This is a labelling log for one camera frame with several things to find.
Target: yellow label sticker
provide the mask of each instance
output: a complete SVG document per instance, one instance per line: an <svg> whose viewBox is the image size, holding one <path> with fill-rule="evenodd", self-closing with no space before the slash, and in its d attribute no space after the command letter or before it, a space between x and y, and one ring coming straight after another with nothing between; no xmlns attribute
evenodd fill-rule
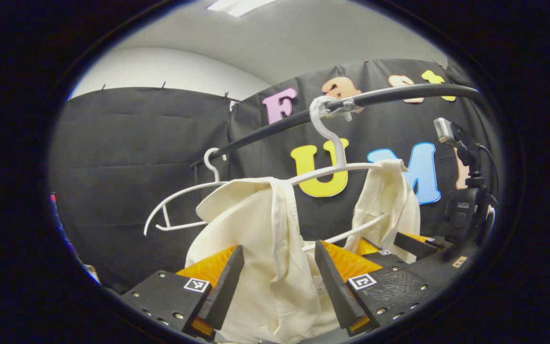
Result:
<svg viewBox="0 0 550 344"><path fill-rule="evenodd" d="M422 78L424 80L427 80L431 84L442 84L445 82L445 79L443 79L442 76L434 74L434 72L429 69L422 74ZM455 100L454 96L443 96L441 98L443 98L444 100L448 100L449 102Z"/></svg>
<svg viewBox="0 0 550 344"><path fill-rule="evenodd" d="M454 268L459 268L462 264L464 264L467 257L460 256L458 260L455 261L455 263L451 264Z"/></svg>

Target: ceiling light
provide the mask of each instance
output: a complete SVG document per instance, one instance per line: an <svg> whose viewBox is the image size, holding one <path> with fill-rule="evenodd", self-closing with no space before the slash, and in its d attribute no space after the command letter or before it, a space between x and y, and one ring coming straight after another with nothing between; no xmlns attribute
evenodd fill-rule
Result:
<svg viewBox="0 0 550 344"><path fill-rule="evenodd" d="M218 0L207 7L212 11L223 11L235 17L240 17L250 11L277 0Z"/></svg>

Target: black bracket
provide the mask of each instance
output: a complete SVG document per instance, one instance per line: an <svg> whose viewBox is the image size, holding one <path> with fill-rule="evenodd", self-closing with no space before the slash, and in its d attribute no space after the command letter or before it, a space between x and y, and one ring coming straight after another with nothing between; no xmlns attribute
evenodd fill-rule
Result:
<svg viewBox="0 0 550 344"><path fill-rule="evenodd" d="M365 313L353 296L349 293L345 282L339 275L334 262L320 240L315 242L315 263L326 286L332 307L342 329L350 327Z"/></svg>
<svg viewBox="0 0 550 344"><path fill-rule="evenodd" d="M447 287L456 276L459 276L470 266L478 246L472 242L462 245L446 243L438 253L425 257L407 266L408 270L428 281L432 291Z"/></svg>
<svg viewBox="0 0 550 344"><path fill-rule="evenodd" d="M383 327L412 313L432 295L430 285L405 266L384 267L347 280L371 322Z"/></svg>
<svg viewBox="0 0 550 344"><path fill-rule="evenodd" d="M363 255L366 259L370 260L375 264L379 264L384 268L393 268L395 266L408 266L409 264L405 263L404 260L400 259L397 255L389 252L388 250L382 250L375 253L369 253L368 255Z"/></svg>
<svg viewBox="0 0 550 344"><path fill-rule="evenodd" d="M211 290L208 281L159 270L123 294L122 299L155 322L189 333Z"/></svg>
<svg viewBox="0 0 550 344"><path fill-rule="evenodd" d="M430 256L438 252L438 248L421 242L413 237L404 235L404 233L396 233L396 238L393 241L393 244L402 248L406 252L409 252L417 257L417 260L423 259L427 256Z"/></svg>
<svg viewBox="0 0 550 344"><path fill-rule="evenodd" d="M226 318L243 264L243 246L238 245L215 286L209 281L159 270L121 298L155 322L213 340L214 329L221 329ZM194 327L195 320L203 326Z"/></svg>

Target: yellow letter u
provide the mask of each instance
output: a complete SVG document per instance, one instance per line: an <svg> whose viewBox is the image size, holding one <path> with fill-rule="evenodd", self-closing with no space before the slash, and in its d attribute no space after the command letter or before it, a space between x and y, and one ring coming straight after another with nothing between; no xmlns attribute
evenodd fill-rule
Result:
<svg viewBox="0 0 550 344"><path fill-rule="evenodd" d="M343 143L343 148L349 146L349 141L346 139L341 139ZM334 153L334 144L332 141L326 141L324 143L324 150L330 152L330 160L332 161L332 166L336 165L337 157ZM314 155L317 153L317 148L313 145L301 146L294 148L290 155L292 159L296 161L296 174L300 176L301 174L312 172L315 170ZM330 197L342 192L343 189L347 186L347 171L336 172L332 175L332 180L329 182L320 182L315 179L310 181L302 182L299 185L301 190L309 196L313 197Z"/></svg>

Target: white plastic hanger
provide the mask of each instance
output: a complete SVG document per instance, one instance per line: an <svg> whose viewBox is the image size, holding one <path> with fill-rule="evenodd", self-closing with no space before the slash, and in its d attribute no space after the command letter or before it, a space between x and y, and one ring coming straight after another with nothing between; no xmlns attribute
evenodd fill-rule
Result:
<svg viewBox="0 0 550 344"><path fill-rule="evenodd" d="M332 97L326 97L326 96L315 98L311 106L309 107L309 115L311 117L311 123L314 125L315 130L317 130L318 133L321 136L323 136L325 139L332 141L332 143L334 144L334 153L337 161L334 166L320 168L319 170L307 172L305 174L301 174L300 176L296 176L294 178L288 179L288 182L291 183L291 185L298 185L299 183L310 181L311 179L327 176L329 174L334 174L336 172L352 171L352 170L372 170L372 169L381 167L379 163L346 163L345 149L343 148L343 143L341 143L341 139L339 139L338 135L326 129L324 124L322 124L321 122L321 118L333 117L335 115L344 115L347 121L349 121L351 120L351 115L349 114L349 111L354 106L354 102L353 102L353 99L350 99L349 101L345 102L343 107L341 108L339 107L339 109L336 109L335 111L329 111L328 109L326 109L325 104L333 100L336 100L336 99ZM385 213L380 217L374 218L373 220L370 220L366 224L359 226L358 228L354 228L350 231L341 233L340 235L331 237L324 241L332 244L333 242L343 240L347 237L350 237L351 235L354 235L355 233L363 231L365 228L369 228L373 224L376 224L377 222L388 217L388 215L389 213ZM304 252L311 251L314 249L315 249L315 244L303 247Z"/></svg>
<svg viewBox="0 0 550 344"><path fill-rule="evenodd" d="M491 235L491 230L494 229L494 224L496 222L496 210L491 206L491 204L487 205L487 214L485 215L485 220L489 218L489 214L491 214L491 224L489 224L489 231L487 232L487 237Z"/></svg>
<svg viewBox="0 0 550 344"><path fill-rule="evenodd" d="M169 214L167 213L167 205L166 204L168 202L170 202L171 200L173 200L174 198L177 198L178 196L181 196L182 194L187 194L190 191L203 189L205 187L224 185L225 183L227 183L227 182L221 182L220 181L220 173L218 172L218 169L215 168L211 163L209 163L209 155L211 153L217 151L217 150L218 150L218 148L209 148L209 150L207 150L207 152L205 152L205 157L203 158L203 160L205 161L205 166L207 166L207 168L209 168L210 170L213 171L213 176L214 176L215 181L212 182L212 183L202 183L202 184L195 185L195 186L189 187L189 188L181 190L181 191L177 191L176 193L174 193L171 196L169 196L169 197L165 198L164 200L162 200L162 202L159 203L159 205L157 205L157 207L154 208L154 210L152 211L152 213L148 217L148 220L146 221L146 226L144 226L144 235L145 236L148 235L148 225L150 225L150 221L152 220L152 218L154 218L154 215L156 215L156 213L160 209L162 209L162 214L164 215L164 222L166 224L166 227L163 227L163 226L158 225L158 224L156 225L156 227L158 229L160 229L161 231L172 231L172 230L175 230L175 229L196 227L196 226L201 226L201 225L204 225L204 224L207 223L205 221L201 221L201 222L193 222L192 224L171 226L171 223L169 221ZM226 155L222 155L222 159L224 159L224 161L226 161Z"/></svg>

